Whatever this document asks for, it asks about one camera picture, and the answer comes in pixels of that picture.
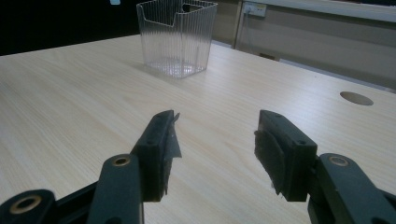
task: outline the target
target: light wood tabletop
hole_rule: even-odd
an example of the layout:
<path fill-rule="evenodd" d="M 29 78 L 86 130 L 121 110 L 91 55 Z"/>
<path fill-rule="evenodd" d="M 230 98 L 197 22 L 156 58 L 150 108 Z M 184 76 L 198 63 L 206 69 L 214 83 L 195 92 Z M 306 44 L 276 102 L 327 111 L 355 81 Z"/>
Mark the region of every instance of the light wood tabletop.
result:
<path fill-rule="evenodd" d="M 180 113 L 183 158 L 168 195 L 145 203 L 147 223 L 309 223 L 307 203 L 277 196 L 254 155 L 261 109 L 396 194 L 395 94 L 216 45 L 204 72 L 173 79 L 143 65 L 137 35 L 0 57 L 0 203 L 28 189 L 60 199 L 91 184 L 168 109 Z"/>

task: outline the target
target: transparent container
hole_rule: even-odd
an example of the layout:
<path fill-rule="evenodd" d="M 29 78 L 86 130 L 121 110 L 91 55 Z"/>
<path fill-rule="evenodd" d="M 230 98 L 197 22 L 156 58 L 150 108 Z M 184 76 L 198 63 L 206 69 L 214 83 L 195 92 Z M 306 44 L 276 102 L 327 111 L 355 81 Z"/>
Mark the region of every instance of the transparent container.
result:
<path fill-rule="evenodd" d="M 146 65 L 172 77 L 206 69 L 216 3 L 156 0 L 136 8 Z"/>

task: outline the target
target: wall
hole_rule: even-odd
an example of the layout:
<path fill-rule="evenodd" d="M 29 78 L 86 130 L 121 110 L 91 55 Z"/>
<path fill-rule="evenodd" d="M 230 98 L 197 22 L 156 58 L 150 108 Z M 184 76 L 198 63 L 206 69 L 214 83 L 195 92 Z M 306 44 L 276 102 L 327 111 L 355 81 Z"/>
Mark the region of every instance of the wall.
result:
<path fill-rule="evenodd" d="M 396 23 L 271 6 L 241 19 L 237 49 L 396 89 Z"/>

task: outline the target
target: screw hole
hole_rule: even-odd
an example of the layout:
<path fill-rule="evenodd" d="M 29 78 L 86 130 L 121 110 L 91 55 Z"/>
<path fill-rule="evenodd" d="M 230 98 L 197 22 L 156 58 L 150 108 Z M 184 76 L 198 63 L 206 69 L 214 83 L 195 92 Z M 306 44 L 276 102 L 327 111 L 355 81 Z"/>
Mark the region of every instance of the screw hole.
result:
<path fill-rule="evenodd" d="M 28 212 L 41 203 L 41 197 L 38 195 L 30 195 L 22 199 L 17 200 L 9 208 L 9 212 L 14 215 Z"/>
<path fill-rule="evenodd" d="M 124 166 L 126 164 L 128 164 L 131 160 L 127 157 L 120 157 L 120 158 L 116 158 L 113 161 L 113 165 L 114 166 Z"/>
<path fill-rule="evenodd" d="M 349 162 L 341 157 L 336 157 L 336 156 L 331 156 L 329 157 L 329 161 L 334 164 L 334 165 L 338 165 L 338 166 L 348 166 Z"/>

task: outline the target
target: dark background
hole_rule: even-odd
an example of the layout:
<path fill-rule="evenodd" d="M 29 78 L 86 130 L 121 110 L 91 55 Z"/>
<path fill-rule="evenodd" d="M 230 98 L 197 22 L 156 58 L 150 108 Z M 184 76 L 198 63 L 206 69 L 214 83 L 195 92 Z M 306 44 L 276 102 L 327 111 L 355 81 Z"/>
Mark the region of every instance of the dark background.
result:
<path fill-rule="evenodd" d="M 143 0 L 0 0 L 0 55 L 139 34 Z"/>

